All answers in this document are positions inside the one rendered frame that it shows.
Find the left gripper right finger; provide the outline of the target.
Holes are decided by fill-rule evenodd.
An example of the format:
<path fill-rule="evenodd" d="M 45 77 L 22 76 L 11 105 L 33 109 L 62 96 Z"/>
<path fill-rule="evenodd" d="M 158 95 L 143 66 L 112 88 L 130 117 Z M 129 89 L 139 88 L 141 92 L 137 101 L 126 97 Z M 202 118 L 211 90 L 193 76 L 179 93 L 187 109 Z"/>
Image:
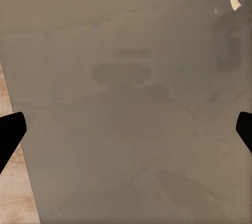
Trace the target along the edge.
<path fill-rule="evenodd" d="M 251 113 L 240 112 L 237 119 L 236 131 L 252 153 L 252 114 Z"/>

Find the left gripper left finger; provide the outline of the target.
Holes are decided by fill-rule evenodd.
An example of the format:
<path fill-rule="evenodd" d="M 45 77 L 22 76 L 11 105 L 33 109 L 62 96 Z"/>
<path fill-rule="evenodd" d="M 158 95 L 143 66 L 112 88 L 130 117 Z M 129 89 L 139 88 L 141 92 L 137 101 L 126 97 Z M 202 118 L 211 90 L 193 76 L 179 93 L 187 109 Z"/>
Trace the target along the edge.
<path fill-rule="evenodd" d="M 0 118 L 0 173 L 27 132 L 22 112 Z"/>

